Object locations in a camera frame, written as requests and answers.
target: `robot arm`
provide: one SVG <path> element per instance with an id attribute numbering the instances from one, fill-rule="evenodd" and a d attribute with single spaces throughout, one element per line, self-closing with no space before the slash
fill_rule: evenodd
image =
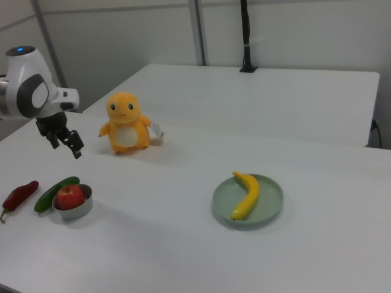
<path id="1" fill-rule="evenodd" d="M 44 58 L 32 46 L 12 48 L 6 55 L 8 72 L 0 78 L 0 118 L 36 118 L 40 134 L 53 148 L 59 146 L 59 139 L 79 158 L 84 145 L 76 131 L 67 129 L 64 113 L 79 106 L 78 91 L 56 87 Z"/>

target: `red chili pepper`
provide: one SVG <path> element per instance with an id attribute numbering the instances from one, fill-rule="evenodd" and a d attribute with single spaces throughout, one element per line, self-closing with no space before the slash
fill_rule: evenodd
<path id="1" fill-rule="evenodd" d="M 4 224 L 5 221 L 2 219 L 2 217 L 6 213 L 13 212 L 17 207 L 19 207 L 22 202 L 24 202 L 38 189 L 38 186 L 38 181 L 31 181 L 27 185 L 23 185 L 14 189 L 2 204 L 2 207 L 4 209 L 2 210 L 2 213 L 0 215 L 0 222 Z"/>

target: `plush toy tag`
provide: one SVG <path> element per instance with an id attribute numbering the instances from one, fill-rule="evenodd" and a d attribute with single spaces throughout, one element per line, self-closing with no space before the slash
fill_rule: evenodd
<path id="1" fill-rule="evenodd" d="M 153 132 L 158 136 L 162 137 L 164 135 L 164 131 L 160 129 L 159 124 L 157 124 L 155 121 L 151 121 L 151 129 Z"/>

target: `banana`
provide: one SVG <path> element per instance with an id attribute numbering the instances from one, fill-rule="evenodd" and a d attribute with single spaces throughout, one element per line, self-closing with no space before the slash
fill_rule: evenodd
<path id="1" fill-rule="evenodd" d="M 233 175 L 243 182 L 249 192 L 245 199 L 236 206 L 231 214 L 232 220 L 242 220 L 246 217 L 246 215 L 248 215 L 257 202 L 260 193 L 260 186 L 258 181 L 250 174 L 242 174 L 234 171 Z"/>

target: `cucumber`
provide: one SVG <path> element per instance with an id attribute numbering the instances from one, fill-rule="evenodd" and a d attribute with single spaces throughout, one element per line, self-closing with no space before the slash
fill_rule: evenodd
<path id="1" fill-rule="evenodd" d="M 48 191 L 46 191 L 36 202 L 34 206 L 34 211 L 36 212 L 45 212 L 48 208 L 51 207 L 51 202 L 53 201 L 53 198 L 56 196 L 58 191 L 71 184 L 79 184 L 80 179 L 78 177 L 72 176 L 65 178 L 64 180 L 61 180 L 57 184 L 55 184 L 52 188 L 50 188 Z"/>

